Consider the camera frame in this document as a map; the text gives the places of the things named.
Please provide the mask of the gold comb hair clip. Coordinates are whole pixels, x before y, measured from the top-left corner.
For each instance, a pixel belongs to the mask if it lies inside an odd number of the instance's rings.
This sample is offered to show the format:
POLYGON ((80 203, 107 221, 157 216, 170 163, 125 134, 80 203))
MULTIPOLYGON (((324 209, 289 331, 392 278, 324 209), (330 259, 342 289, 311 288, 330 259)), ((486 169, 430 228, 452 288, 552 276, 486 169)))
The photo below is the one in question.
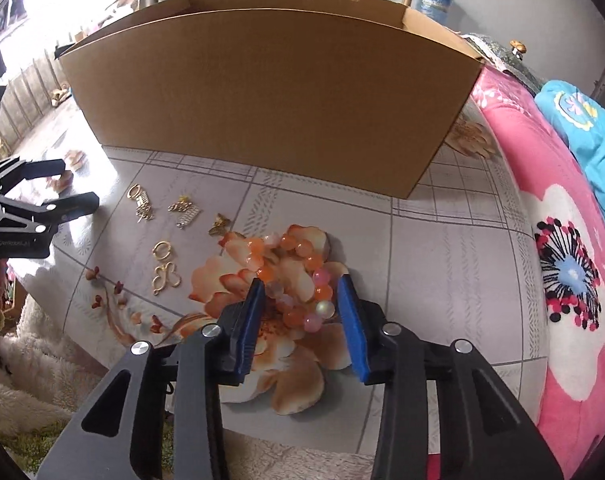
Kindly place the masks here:
POLYGON ((190 226, 202 212, 191 200, 191 197, 187 195, 181 195, 175 202, 169 205, 168 211, 178 216, 176 227, 181 230, 190 226))

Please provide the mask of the pink floral quilt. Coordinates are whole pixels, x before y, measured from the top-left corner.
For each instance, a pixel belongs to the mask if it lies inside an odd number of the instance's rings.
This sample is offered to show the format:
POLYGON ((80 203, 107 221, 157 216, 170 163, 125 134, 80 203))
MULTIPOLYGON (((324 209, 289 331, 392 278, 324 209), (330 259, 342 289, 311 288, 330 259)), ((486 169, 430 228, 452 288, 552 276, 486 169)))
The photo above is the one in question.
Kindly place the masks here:
POLYGON ((532 224, 549 336, 537 426, 571 478, 605 438, 605 221, 571 151, 524 86, 489 67, 471 97, 532 224))

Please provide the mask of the gold hoop butterfly earring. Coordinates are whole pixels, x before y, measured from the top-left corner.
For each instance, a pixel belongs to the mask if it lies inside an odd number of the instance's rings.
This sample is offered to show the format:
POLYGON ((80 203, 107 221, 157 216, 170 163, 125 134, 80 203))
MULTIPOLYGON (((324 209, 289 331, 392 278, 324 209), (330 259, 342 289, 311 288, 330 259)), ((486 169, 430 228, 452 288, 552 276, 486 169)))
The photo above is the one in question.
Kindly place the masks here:
POLYGON ((158 296, 168 287, 178 288, 182 284, 182 278, 176 270, 173 247, 168 240, 156 243, 152 249, 152 255, 156 261, 152 279, 153 295, 158 296))

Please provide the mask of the floral checked bed sheet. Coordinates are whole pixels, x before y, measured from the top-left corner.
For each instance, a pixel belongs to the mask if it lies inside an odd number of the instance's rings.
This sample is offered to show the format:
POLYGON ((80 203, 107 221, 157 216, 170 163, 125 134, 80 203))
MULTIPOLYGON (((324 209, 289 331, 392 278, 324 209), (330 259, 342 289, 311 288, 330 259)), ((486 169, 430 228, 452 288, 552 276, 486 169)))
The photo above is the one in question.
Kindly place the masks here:
POLYGON ((441 148, 411 196, 397 200, 236 162, 101 144, 74 101, 65 102, 19 149, 25 159, 86 156, 72 181, 92 191, 95 214, 64 224, 48 258, 16 259, 27 292, 104 366, 124 354, 123 336, 173 343, 171 327, 202 304, 193 271, 217 255, 216 214, 246 236, 316 226, 360 297, 421 339, 470 340, 523 404, 540 415, 547 336, 531 229, 504 159, 441 148), (153 220, 138 221, 131 185, 145 188, 153 220), (202 210, 184 230, 168 206, 181 195, 202 210), (178 288, 152 293, 161 240, 173 247, 178 288))

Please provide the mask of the small doll figurine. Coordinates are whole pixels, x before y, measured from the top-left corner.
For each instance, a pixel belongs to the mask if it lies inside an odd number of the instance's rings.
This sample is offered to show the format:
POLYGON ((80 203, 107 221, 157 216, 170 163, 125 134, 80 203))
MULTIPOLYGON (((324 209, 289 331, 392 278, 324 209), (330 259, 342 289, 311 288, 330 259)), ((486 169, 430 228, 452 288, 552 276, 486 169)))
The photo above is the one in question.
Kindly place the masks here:
POLYGON ((527 53, 527 47, 519 40, 511 40, 509 45, 511 46, 511 54, 522 60, 523 56, 527 53))

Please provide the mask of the blue water bottle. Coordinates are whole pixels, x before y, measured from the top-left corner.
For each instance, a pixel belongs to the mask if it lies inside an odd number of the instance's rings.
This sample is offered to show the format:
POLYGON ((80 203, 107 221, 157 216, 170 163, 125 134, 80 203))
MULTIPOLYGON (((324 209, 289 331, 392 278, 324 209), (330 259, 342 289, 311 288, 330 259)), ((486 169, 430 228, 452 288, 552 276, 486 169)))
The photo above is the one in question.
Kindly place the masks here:
POLYGON ((447 24, 447 16, 454 0, 417 0, 416 10, 440 25, 447 24))

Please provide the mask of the gold butterfly brooch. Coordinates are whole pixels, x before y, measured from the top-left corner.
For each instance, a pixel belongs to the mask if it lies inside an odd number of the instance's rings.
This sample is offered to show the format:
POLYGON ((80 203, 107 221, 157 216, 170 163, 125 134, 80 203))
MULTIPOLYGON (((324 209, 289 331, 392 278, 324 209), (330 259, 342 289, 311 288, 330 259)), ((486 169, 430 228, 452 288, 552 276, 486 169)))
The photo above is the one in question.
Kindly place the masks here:
POLYGON ((222 238, 229 234, 231 228, 231 219, 225 217, 224 214, 216 214, 214 224, 209 229, 208 234, 212 237, 217 237, 219 240, 222 240, 222 238))

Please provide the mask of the brown cardboard box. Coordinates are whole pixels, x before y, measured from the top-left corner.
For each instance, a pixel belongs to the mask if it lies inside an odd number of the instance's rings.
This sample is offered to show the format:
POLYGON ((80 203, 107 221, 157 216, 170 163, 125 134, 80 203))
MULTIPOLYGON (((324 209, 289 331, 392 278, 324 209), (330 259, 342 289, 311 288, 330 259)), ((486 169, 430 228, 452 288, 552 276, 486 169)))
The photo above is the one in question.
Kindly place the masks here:
POLYGON ((404 198, 481 73, 389 0, 167 0, 60 59, 98 140, 404 198))

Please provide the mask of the blue cloth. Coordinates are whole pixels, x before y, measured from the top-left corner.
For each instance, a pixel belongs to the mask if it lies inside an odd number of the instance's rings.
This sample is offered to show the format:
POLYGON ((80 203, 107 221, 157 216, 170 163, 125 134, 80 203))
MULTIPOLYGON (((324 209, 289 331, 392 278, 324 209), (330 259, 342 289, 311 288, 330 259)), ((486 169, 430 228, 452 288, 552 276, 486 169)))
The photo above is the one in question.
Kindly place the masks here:
POLYGON ((587 177, 605 219, 605 108, 562 80, 548 81, 534 102, 587 177))

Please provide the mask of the grey lace cloth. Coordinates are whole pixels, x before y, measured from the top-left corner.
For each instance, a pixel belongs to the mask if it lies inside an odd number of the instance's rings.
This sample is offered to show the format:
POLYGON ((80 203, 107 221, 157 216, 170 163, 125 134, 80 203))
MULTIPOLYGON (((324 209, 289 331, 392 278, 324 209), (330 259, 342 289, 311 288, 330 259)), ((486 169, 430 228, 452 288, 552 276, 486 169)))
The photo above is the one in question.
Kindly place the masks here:
POLYGON ((490 36, 469 32, 459 35, 479 52, 499 72, 517 79, 535 96, 545 84, 545 80, 535 76, 522 60, 511 54, 511 46, 500 44, 490 36))

